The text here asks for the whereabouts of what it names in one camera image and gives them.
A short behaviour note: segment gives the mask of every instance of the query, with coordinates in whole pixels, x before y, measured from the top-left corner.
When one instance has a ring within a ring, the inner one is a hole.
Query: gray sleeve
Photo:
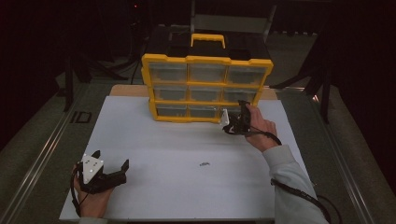
[[[287,145],[272,147],[262,155],[270,167],[270,176],[294,189],[299,189],[317,198],[308,176],[294,159]],[[276,187],[276,223],[328,223],[320,209],[312,203]]]

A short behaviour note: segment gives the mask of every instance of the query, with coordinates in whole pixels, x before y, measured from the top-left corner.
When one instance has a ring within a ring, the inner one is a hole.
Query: yellow storage organizer
[[[223,108],[238,111],[238,100],[257,105],[273,68],[261,35],[190,35],[166,27],[154,29],[142,64],[152,116],[173,122],[218,123]]]

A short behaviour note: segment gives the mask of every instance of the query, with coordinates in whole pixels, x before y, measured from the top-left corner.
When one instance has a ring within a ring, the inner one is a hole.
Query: human hand
[[[82,217],[102,218],[107,210],[107,203],[114,189],[107,189],[96,194],[88,194],[81,190],[78,178],[74,177],[74,187],[78,193],[79,209]]]
[[[253,132],[268,132],[277,136],[276,125],[274,122],[264,119],[260,109],[254,105],[247,104],[247,109],[250,111],[250,130]],[[278,144],[274,139],[265,136],[264,134],[252,134],[245,136],[247,141],[257,148],[259,151],[264,152],[271,147],[277,147]]]

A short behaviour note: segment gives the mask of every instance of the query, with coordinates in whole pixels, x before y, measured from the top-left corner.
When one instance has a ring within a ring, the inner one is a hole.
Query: white table
[[[213,123],[158,122],[148,97],[108,96],[86,153],[101,150],[106,174],[130,160],[106,218],[122,221],[263,220],[274,218],[274,187],[264,157],[243,136]],[[306,172],[283,105],[259,102],[278,137]],[[69,193],[61,220],[78,216]]]

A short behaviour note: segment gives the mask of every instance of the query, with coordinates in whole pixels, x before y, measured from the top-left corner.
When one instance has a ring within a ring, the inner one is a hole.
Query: wire
[[[80,213],[80,209],[79,209],[78,199],[77,199],[77,197],[76,197],[76,193],[75,193],[75,189],[74,189],[74,178],[75,178],[75,176],[77,175],[77,172],[78,172],[78,169],[80,168],[80,167],[79,167],[80,165],[81,165],[80,163],[77,164],[77,166],[76,166],[76,168],[73,170],[73,173],[72,173],[71,178],[70,178],[70,192],[71,192],[72,198],[73,198],[72,203],[73,203],[73,205],[75,206],[75,208],[76,208],[76,213],[77,213],[77,215],[78,215],[79,217],[81,217],[81,213]]]
[[[265,136],[267,136],[269,138],[272,138],[279,146],[282,146],[282,142],[273,133],[262,131],[262,130],[260,130],[258,128],[255,128],[255,127],[251,126],[251,125],[250,125],[250,128],[254,128],[254,129],[258,130],[258,132],[249,132],[249,133],[251,133],[251,134],[264,134]]]
[[[337,207],[334,205],[334,203],[332,203],[332,201],[330,201],[328,198],[326,198],[326,197],[324,197],[324,196],[317,195],[317,197],[318,197],[318,199],[322,199],[322,200],[328,202],[328,203],[332,206],[332,208],[334,209],[335,213],[336,213],[337,216],[338,216],[338,223],[339,223],[339,224],[343,224],[343,219],[342,219],[342,217],[341,217],[341,213],[340,213],[340,211],[338,211],[338,209],[337,209]]]
[[[286,192],[295,195],[297,197],[300,197],[302,199],[307,200],[308,202],[314,204],[316,207],[318,207],[320,209],[320,211],[323,213],[323,216],[325,217],[325,219],[329,222],[332,223],[332,219],[330,217],[329,211],[327,211],[326,207],[318,200],[316,200],[315,198],[313,198],[311,195],[299,190],[299,189],[294,189],[288,185],[285,185],[283,183],[280,183],[279,181],[275,180],[275,179],[271,179],[271,185],[275,185],[280,187],[281,189],[285,190]]]
[[[143,54],[146,53],[146,50],[148,48],[148,44],[149,44],[149,42],[145,44],[145,47],[143,48]],[[139,66],[139,64],[141,64],[143,66],[141,58],[139,58],[139,60],[137,61],[137,64],[136,64],[136,66],[134,68],[134,72],[132,73],[131,85],[134,85],[134,76],[136,75],[136,70],[137,70],[137,67]]]
[[[81,200],[81,202],[79,203],[79,205],[81,205],[81,204],[85,201],[85,199],[88,197],[89,194],[90,194],[90,193],[88,192],[88,193],[85,195],[85,197]]]

